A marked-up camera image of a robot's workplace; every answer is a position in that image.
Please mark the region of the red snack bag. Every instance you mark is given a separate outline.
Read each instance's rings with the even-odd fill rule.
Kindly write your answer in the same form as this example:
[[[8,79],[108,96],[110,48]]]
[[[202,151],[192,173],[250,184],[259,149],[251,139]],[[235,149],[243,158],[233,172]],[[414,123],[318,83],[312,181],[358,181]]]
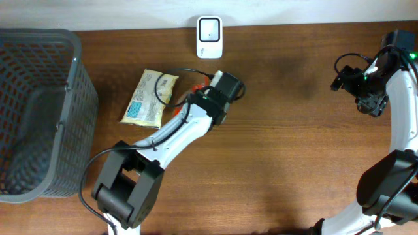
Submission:
[[[173,111],[173,117],[177,116],[178,113],[182,110],[183,106],[187,103],[187,98],[190,94],[195,93],[197,90],[202,89],[204,87],[204,84],[196,84],[189,90],[187,90],[177,101],[177,106]]]

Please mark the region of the yellow snack bag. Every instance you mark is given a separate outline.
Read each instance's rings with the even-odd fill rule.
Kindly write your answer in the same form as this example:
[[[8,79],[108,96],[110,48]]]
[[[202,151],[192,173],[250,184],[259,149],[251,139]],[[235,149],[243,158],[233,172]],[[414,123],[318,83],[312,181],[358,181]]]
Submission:
[[[155,84],[162,72],[145,69],[133,92],[121,123],[159,129],[162,124],[163,110],[172,97],[178,76],[164,74]]]

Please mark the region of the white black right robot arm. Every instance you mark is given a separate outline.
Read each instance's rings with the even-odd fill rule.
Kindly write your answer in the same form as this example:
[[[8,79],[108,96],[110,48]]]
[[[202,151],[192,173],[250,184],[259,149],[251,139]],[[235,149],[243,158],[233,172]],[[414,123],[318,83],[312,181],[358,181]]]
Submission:
[[[308,234],[380,234],[417,221],[417,52],[415,34],[395,30],[364,69],[337,70],[333,91],[355,98],[357,110],[378,118],[391,109],[389,153],[362,174],[356,199],[334,217],[320,219]]]

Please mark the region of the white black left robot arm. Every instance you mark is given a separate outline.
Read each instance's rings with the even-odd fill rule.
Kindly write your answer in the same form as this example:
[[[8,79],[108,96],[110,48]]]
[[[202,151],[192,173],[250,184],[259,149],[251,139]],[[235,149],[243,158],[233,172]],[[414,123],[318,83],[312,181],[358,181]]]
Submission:
[[[91,197],[90,212],[108,225],[109,234],[140,234],[151,212],[167,166],[196,139],[221,125],[230,105],[246,92],[245,84],[228,72],[209,77],[180,103],[180,111],[158,131],[133,145],[119,141],[95,155],[106,161]]]

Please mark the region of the white barcode scanner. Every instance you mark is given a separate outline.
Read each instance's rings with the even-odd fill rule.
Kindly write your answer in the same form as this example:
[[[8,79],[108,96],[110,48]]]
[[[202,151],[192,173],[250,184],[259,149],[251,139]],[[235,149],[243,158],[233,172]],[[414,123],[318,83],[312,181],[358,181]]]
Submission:
[[[223,55],[223,21],[219,16],[200,16],[196,21],[196,49],[201,59]]]

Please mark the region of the grey plastic basket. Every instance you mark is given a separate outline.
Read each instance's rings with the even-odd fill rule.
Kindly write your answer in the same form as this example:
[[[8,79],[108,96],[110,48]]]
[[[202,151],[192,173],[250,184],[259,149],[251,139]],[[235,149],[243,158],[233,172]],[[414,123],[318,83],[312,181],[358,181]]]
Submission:
[[[2,29],[1,202],[75,195],[98,111],[73,32]]]

